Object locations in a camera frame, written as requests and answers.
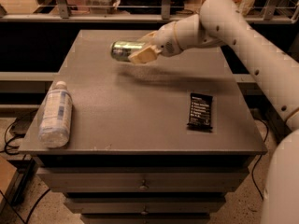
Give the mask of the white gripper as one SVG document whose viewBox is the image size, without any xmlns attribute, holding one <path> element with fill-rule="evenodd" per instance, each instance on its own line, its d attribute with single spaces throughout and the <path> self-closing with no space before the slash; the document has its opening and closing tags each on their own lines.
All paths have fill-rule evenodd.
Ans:
<svg viewBox="0 0 299 224">
<path fill-rule="evenodd" d="M 138 42 L 148 43 L 153 39 L 153 45 L 133 52 L 129 57 L 129 61 L 133 64 L 149 63 L 155 61 L 158 55 L 161 54 L 165 57 L 179 55 L 182 49 L 175 35 L 176 22 L 172 21 L 162 26 L 157 32 L 152 31 L 138 39 Z"/>
</svg>

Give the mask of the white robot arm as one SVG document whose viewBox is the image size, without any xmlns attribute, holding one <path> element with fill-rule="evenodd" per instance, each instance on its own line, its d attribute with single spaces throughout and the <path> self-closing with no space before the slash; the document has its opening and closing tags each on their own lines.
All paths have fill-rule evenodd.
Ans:
<svg viewBox="0 0 299 224">
<path fill-rule="evenodd" d="M 129 56 L 149 63 L 191 48 L 229 46 L 292 131 L 269 164 L 261 224 L 299 224 L 299 64 L 245 21 L 233 0 L 206 0 L 200 11 L 142 37 L 146 45 Z"/>
</svg>

